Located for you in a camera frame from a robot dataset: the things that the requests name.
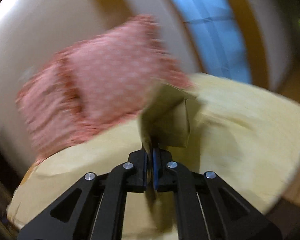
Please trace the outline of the yellow patterned bed sheet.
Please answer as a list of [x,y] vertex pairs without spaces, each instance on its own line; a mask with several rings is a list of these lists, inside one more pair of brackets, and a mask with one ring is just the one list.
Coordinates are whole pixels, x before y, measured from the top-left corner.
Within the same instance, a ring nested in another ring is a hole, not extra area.
[[[281,196],[300,167],[300,105],[264,89],[206,74],[190,77],[201,103],[200,168],[215,171],[259,211]],[[85,172],[109,172],[143,146],[139,117],[34,163],[13,194],[7,218],[30,222]]]

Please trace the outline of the wooden window frame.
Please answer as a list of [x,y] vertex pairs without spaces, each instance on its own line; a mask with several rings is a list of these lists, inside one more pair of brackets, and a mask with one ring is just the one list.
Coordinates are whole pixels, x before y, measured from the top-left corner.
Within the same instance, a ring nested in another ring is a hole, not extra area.
[[261,32],[248,0],[228,0],[241,30],[247,59],[251,68],[252,84],[269,89],[268,64]]

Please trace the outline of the pink polka dot pillow left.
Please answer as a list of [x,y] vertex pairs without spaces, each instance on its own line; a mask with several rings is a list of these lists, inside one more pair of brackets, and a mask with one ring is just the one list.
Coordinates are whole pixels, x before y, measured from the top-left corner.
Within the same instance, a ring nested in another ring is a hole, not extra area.
[[16,98],[36,163],[133,118],[158,82],[191,87],[152,15],[55,53]]

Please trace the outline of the blue glass window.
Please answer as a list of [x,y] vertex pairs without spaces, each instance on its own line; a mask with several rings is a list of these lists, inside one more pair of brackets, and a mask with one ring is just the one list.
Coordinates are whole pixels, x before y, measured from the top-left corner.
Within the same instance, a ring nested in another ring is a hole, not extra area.
[[172,0],[208,74],[252,83],[247,50],[228,0]]

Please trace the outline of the khaki pants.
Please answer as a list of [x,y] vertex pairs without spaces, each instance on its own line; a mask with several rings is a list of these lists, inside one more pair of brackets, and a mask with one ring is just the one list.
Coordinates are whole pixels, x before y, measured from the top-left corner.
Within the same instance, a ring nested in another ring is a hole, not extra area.
[[159,85],[139,117],[139,133],[145,151],[153,164],[153,188],[145,195],[151,219],[159,232],[170,231],[175,221],[174,196],[159,193],[159,159],[161,151],[170,151],[173,159],[191,171],[200,168],[200,129],[196,115],[201,109],[197,94],[181,88]]

